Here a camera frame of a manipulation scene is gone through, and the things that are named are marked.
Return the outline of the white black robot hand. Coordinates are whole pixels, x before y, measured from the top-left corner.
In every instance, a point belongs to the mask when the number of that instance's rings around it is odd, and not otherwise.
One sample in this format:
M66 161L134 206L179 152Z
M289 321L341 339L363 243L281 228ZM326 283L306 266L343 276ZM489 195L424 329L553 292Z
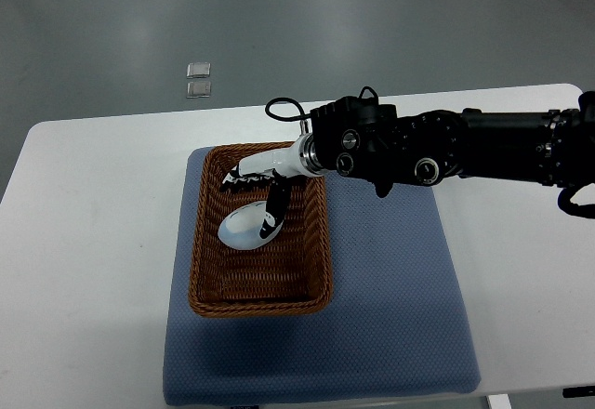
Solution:
M297 176L309 177L310 170L300 158L302 140L291 146L273 149L243 158L238 164L238 174L232 170L222 180L219 190L242 189L252 185L269 185L265 204L265 215L259 236L265 241L271 240L282 228L291 198L291 184L288 179L274 180L274 173L284 178Z

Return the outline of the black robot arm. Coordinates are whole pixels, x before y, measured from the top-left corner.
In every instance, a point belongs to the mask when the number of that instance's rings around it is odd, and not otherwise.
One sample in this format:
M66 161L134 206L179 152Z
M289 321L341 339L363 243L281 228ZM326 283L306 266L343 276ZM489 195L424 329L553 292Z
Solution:
M242 159L223 179L224 191L267 188L258 236L274 237L284 222L291 183L337 172L373 184L385 197L396 184L432 186L445 178L496 178L560 189L558 207L593 218L592 204L574 196L594 181L594 95L574 109L547 112L435 110L402 117L370 87L309 112L289 147Z

